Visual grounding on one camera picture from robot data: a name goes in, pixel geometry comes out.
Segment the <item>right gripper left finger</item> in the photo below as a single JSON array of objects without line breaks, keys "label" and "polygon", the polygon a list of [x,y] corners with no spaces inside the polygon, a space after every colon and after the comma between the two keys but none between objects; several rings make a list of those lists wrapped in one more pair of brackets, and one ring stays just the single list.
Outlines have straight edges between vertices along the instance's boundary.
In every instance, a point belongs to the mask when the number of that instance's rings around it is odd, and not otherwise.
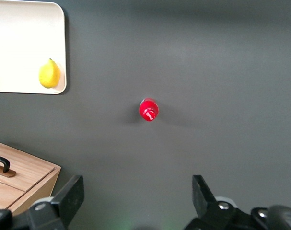
[{"label": "right gripper left finger", "polygon": [[55,195],[36,201],[27,220],[31,230],[67,230],[84,201],[83,176],[73,176]]}]

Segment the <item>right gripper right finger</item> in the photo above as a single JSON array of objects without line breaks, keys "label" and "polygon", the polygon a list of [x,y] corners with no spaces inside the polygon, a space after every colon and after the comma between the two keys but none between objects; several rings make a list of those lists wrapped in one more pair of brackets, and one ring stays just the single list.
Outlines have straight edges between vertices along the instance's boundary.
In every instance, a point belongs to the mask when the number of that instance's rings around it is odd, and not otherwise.
[{"label": "right gripper right finger", "polygon": [[192,201],[197,216],[186,230],[252,230],[253,221],[229,198],[215,197],[201,175],[192,177]]}]

